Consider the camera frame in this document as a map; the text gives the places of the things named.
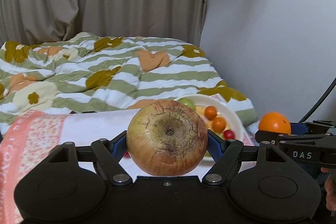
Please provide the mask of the person's right hand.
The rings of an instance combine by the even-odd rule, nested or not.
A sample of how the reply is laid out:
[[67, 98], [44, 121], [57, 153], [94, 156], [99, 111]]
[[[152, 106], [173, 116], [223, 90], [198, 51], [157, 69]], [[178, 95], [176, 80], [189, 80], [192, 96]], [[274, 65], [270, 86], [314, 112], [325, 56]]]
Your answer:
[[331, 178], [331, 173], [328, 168], [321, 168], [323, 173], [328, 173], [329, 176], [325, 181], [326, 190], [326, 207], [328, 210], [335, 212], [336, 209], [336, 196], [335, 196], [335, 180]]

